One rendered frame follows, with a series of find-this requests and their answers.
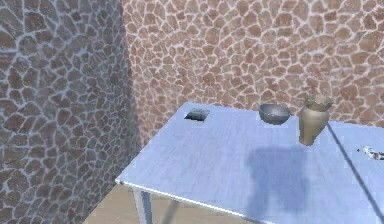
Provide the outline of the small dark grey box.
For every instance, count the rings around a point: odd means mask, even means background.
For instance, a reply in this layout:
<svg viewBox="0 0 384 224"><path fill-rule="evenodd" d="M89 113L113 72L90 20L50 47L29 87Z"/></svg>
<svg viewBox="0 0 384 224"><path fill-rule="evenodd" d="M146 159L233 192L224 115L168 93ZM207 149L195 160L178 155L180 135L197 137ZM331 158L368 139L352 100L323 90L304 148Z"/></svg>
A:
<svg viewBox="0 0 384 224"><path fill-rule="evenodd" d="M193 108L187 113L185 119L204 122L205 119L208 117L209 113L209 110Z"/></svg>

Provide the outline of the pale blue table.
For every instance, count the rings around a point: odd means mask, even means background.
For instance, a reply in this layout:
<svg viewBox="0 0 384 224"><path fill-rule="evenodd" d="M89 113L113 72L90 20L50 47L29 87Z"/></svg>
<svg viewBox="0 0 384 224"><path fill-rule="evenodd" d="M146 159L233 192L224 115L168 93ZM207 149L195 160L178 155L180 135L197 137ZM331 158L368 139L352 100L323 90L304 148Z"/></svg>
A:
<svg viewBox="0 0 384 224"><path fill-rule="evenodd" d="M204 122L185 119L209 110ZM263 122L255 111L187 102L117 177L131 187L140 224L159 195L254 224L384 224L384 200L357 179L335 135L311 146L299 122Z"/></svg>

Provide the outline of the grey bowl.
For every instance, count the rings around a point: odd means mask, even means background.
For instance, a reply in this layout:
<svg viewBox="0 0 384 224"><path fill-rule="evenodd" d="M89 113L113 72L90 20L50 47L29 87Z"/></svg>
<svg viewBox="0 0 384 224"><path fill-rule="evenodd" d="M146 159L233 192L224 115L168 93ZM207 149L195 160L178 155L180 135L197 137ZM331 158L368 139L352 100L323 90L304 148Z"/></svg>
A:
<svg viewBox="0 0 384 224"><path fill-rule="evenodd" d="M283 105L264 103L259 106L259 116L265 123L282 125L290 118L291 112Z"/></svg>

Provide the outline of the beige vase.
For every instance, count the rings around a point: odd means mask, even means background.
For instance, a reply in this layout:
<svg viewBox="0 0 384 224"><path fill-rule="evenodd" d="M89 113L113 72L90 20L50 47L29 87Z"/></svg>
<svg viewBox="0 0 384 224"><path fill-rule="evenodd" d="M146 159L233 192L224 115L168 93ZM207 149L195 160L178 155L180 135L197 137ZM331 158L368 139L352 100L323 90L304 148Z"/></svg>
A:
<svg viewBox="0 0 384 224"><path fill-rule="evenodd" d="M299 112L299 141L311 146L330 119L332 100L324 95L310 94Z"/></svg>

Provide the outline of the small white and black object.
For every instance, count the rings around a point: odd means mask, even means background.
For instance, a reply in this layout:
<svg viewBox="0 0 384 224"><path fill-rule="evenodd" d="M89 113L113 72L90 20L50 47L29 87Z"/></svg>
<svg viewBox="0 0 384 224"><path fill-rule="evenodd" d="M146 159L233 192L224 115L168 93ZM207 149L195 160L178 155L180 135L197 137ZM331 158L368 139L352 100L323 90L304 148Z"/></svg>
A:
<svg viewBox="0 0 384 224"><path fill-rule="evenodd" d="M376 152L370 146L364 146L363 152L373 160L384 160L384 152Z"/></svg>

